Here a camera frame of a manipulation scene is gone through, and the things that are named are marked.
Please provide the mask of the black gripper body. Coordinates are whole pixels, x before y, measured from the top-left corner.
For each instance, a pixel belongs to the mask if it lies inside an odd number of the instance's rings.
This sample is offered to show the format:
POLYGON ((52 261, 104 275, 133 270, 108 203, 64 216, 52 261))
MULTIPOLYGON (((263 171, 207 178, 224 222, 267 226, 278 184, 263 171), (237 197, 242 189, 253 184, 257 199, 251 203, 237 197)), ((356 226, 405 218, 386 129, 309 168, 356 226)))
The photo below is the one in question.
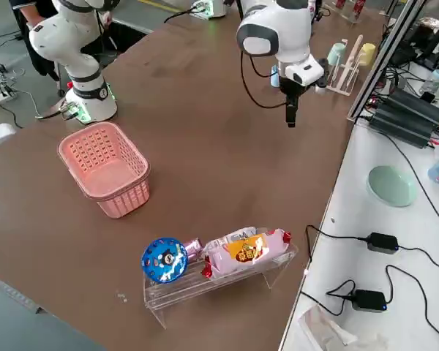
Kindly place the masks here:
POLYGON ((306 86, 284 77, 279 77, 279 89, 285 95, 286 104, 292 106, 297 106, 300 96, 308 90, 306 86))

